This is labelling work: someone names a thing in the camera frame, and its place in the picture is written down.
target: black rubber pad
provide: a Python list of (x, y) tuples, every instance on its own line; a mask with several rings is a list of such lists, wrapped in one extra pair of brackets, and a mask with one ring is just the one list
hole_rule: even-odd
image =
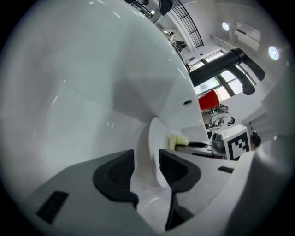
[(69, 194), (65, 192), (54, 192), (37, 211), (37, 216), (47, 223), (52, 224), (68, 196)]
[(130, 179), (134, 172), (134, 151), (123, 155), (98, 167), (93, 174), (95, 187), (112, 201), (132, 202), (138, 204), (136, 194), (130, 192)]
[(234, 168), (229, 168), (229, 167), (225, 167), (225, 166), (221, 166), (218, 168), (219, 171), (224, 171), (224, 172), (227, 172), (227, 173), (232, 173), (234, 171)]
[(189, 191), (201, 178), (201, 170), (195, 164), (160, 150), (160, 170), (173, 193)]

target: window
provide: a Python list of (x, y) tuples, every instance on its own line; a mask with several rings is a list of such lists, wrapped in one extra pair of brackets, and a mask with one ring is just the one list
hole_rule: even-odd
[(203, 62), (198, 62), (198, 63), (192, 65), (192, 70), (191, 71), (194, 71), (195, 69), (198, 69), (198, 68), (200, 68), (203, 65), (204, 65)]
[[(211, 56), (209, 56), (205, 59), (202, 59), (201, 61), (192, 65), (192, 68), (193, 68), (193, 70), (196, 70), (196, 69), (200, 68), (201, 66), (203, 66), (205, 63), (213, 61), (214, 59), (221, 57), (222, 55), (224, 55), (224, 53), (222, 51), (214, 53)], [(242, 71), (243, 74), (246, 75), (246, 77), (250, 80), (250, 82), (253, 85), (255, 85), (255, 82), (253, 81), (253, 79), (249, 76), (249, 74), (240, 65), (236, 65), (236, 67), (240, 71)], [(195, 92), (198, 95), (198, 97), (205, 94), (208, 90), (213, 89), (216, 92), (216, 94), (219, 98), (219, 101), (223, 101), (225, 99), (230, 98), (231, 96), (234, 96), (234, 95), (242, 92), (241, 82), (231, 72), (224, 71), (219, 76), (217, 76), (215, 78), (211, 78), (211, 79), (207, 80), (206, 82), (196, 86)]]
[(218, 52), (218, 53), (215, 53), (207, 58), (205, 58), (206, 62), (210, 62), (210, 61), (213, 61), (214, 59), (218, 58), (218, 57), (221, 57), (222, 55), (224, 55), (223, 52)]
[(215, 89), (214, 91), (216, 92), (219, 101), (223, 101), (225, 99), (230, 98), (229, 93), (226, 91), (226, 89), (223, 86)]

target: red chair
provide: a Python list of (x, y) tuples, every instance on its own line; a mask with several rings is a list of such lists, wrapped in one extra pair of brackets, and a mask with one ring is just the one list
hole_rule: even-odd
[(219, 106), (219, 99), (214, 90), (210, 90), (199, 98), (199, 104), (202, 111)]

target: screw hole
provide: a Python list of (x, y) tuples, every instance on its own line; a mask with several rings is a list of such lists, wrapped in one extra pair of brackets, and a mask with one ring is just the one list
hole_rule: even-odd
[(184, 104), (185, 106), (189, 106), (191, 103), (192, 103), (192, 100), (189, 100), (189, 101), (184, 102), (183, 104)]

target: sponge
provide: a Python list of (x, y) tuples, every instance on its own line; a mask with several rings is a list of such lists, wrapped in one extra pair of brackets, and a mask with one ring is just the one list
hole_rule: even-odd
[(175, 150), (176, 145), (183, 145), (183, 146), (188, 146), (189, 141), (181, 136), (178, 136), (176, 134), (170, 134), (168, 136), (169, 138), (169, 149), (170, 150)]

